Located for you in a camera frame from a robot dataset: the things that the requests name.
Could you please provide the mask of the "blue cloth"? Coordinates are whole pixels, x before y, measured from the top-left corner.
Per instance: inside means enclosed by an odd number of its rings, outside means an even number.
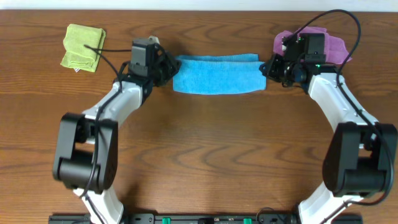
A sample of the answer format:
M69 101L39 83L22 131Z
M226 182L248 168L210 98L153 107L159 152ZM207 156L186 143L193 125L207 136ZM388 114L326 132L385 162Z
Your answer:
M176 92L195 95L236 95L266 89L266 77L257 54L180 55L174 76Z

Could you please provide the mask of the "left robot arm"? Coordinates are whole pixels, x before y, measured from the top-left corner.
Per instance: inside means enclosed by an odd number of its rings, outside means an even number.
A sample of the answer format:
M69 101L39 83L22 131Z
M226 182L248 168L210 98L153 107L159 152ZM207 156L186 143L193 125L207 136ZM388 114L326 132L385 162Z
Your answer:
M124 205L113 187L118 168L118 132L139 109L153 87L175 76L181 61L156 36L132 42L131 59L116 70L112 89L80 114L66 113L60 122L53 177L82 200L83 215L52 215L49 223L122 223Z

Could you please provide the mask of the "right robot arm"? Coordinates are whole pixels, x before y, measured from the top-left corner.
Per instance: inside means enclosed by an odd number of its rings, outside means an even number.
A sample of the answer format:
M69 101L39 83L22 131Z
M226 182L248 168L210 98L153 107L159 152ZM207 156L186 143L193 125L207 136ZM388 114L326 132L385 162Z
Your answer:
M346 86L341 69L328 63L324 33L284 34L279 53L259 67L284 87L297 86L323 111L333 137L323 161L323 181L289 215L271 215L271 223L362 223L345 215L351 205L382 202L394 181L397 129L369 114Z

